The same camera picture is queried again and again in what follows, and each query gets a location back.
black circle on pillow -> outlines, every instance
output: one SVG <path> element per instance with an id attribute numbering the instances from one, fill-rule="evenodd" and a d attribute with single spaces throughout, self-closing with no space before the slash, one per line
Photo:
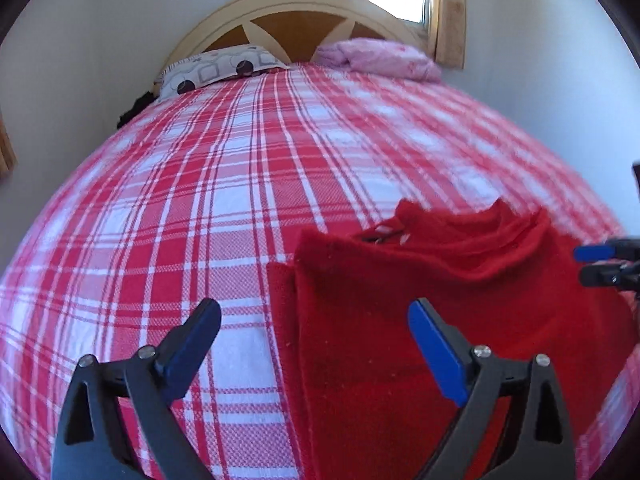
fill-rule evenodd
<path id="1" fill-rule="evenodd" d="M 196 85 L 193 84 L 193 81 L 189 81 L 187 79 L 178 85 L 178 95 L 186 94 L 187 92 L 191 92 L 195 89 Z"/>
<path id="2" fill-rule="evenodd" d="M 251 61 L 241 61 L 236 65 L 236 73 L 240 77 L 249 77 L 252 73 L 254 73 L 254 64 Z"/>

pillow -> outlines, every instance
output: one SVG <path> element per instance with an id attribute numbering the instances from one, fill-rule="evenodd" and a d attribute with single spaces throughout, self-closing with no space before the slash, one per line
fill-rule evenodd
<path id="1" fill-rule="evenodd" d="M 320 45 L 312 59 L 331 68 L 413 81 L 440 82 L 440 67 L 423 51 L 395 41 L 354 38 Z"/>
<path id="2" fill-rule="evenodd" d="M 158 101 L 233 77 L 248 77 L 271 68 L 288 68 L 258 45 L 238 45 L 181 59 L 162 70 Z"/>

red and white plaid blanket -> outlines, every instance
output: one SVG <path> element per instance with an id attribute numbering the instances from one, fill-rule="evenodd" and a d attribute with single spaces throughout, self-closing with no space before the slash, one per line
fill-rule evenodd
<path id="1" fill-rule="evenodd" d="M 0 424 L 48 478 L 77 359 L 158 343 L 201 298 L 223 325 L 177 420 L 221 479 L 300 478 L 265 265 L 316 225 L 351 234 L 400 198 L 456 212 L 503 197 L 549 209 L 583 240 L 618 225 L 540 143 L 451 88 L 313 65 L 162 102 L 56 193 L 0 282 Z M 640 399 L 640 349 L 576 436 L 578 478 L 603 462 Z M 124 407 L 129 424 L 134 415 Z M 145 470 L 158 475 L 140 431 Z"/>

silver bolt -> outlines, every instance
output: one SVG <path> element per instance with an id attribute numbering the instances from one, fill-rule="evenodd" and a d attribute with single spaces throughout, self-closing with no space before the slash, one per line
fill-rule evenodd
<path id="1" fill-rule="evenodd" d="M 81 368 L 87 368 L 96 362 L 95 355 L 85 354 L 78 359 L 78 366 Z"/>
<path id="2" fill-rule="evenodd" d="M 491 356 L 491 349 L 487 345 L 478 345 L 474 347 L 474 354 L 476 357 L 486 359 Z"/>
<path id="3" fill-rule="evenodd" d="M 547 367 L 551 364 L 551 359 L 546 354 L 538 354 L 536 355 L 536 363 L 539 366 Z"/>
<path id="4" fill-rule="evenodd" d="M 144 345 L 142 348 L 138 349 L 138 357 L 140 359 L 149 359 L 156 355 L 156 347 L 153 345 Z"/>

pink blanket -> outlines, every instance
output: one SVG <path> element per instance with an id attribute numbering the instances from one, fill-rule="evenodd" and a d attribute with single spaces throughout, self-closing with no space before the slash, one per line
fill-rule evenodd
<path id="1" fill-rule="evenodd" d="M 440 67 L 417 48 L 395 41 L 354 38 L 321 45 L 314 61 L 323 66 L 399 77 L 413 81 L 440 82 Z"/>

